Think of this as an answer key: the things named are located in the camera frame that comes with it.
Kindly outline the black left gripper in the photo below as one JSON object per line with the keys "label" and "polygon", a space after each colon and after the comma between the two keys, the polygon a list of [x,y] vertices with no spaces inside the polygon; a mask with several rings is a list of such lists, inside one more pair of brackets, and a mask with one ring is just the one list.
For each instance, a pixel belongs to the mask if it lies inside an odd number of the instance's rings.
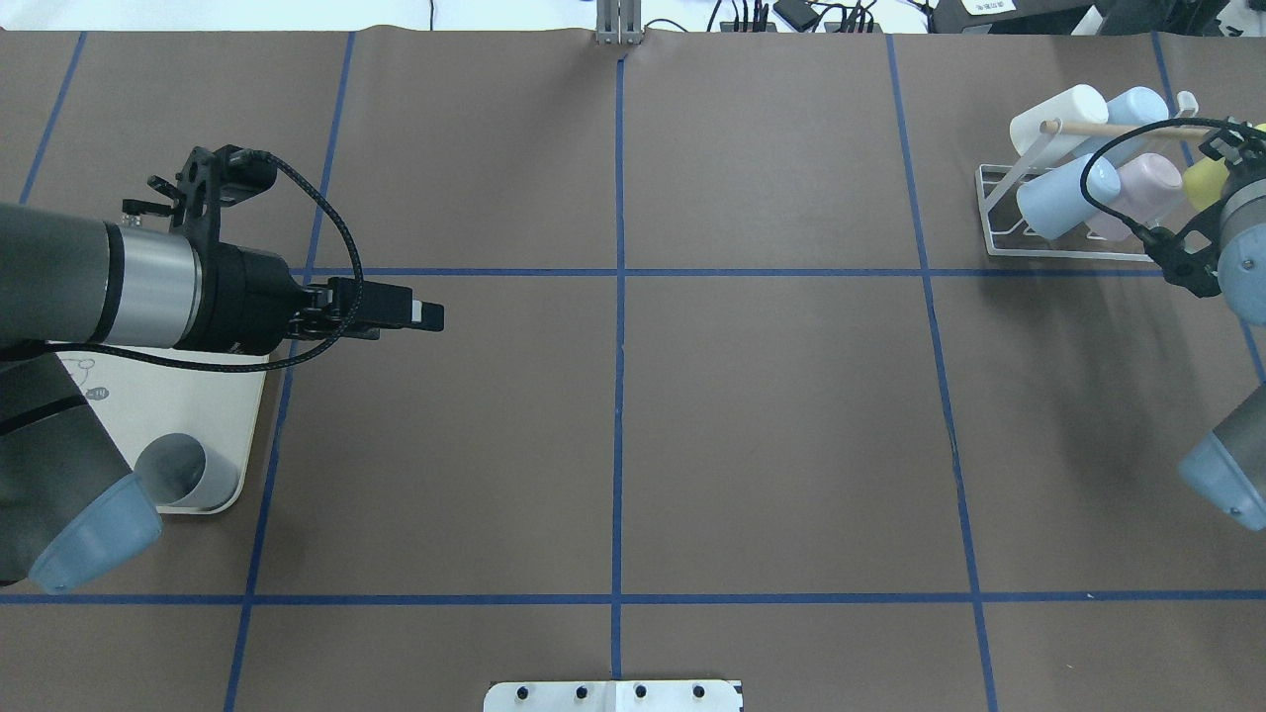
{"label": "black left gripper", "polygon": [[192,348],[266,356],[282,341],[376,341],[384,329],[446,329],[446,307],[417,302],[409,288],[330,277],[327,289],[303,288],[280,256],[227,243],[210,247],[210,272],[192,323]]}

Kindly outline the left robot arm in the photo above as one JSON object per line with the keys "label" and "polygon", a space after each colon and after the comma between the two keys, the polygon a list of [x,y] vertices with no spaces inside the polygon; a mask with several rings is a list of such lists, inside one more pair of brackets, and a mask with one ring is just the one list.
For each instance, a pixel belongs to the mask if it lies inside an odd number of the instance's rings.
{"label": "left robot arm", "polygon": [[277,255],[222,242],[222,208],[168,231],[3,207],[3,584],[65,595],[153,545],[149,494],[63,366],[66,351],[243,353],[446,326],[411,290],[334,277],[303,288]]}

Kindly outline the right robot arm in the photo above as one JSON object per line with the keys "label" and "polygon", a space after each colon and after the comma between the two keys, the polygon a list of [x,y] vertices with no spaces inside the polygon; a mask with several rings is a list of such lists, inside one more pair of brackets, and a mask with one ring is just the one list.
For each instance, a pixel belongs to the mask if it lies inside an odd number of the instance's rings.
{"label": "right robot arm", "polygon": [[[1220,302],[1244,329],[1263,329],[1263,181],[1231,189],[1212,207],[1212,276]],[[1209,424],[1177,465],[1190,490],[1220,516],[1250,532],[1263,532],[1263,374],[1239,379],[1238,402],[1225,400],[1220,422]]]}

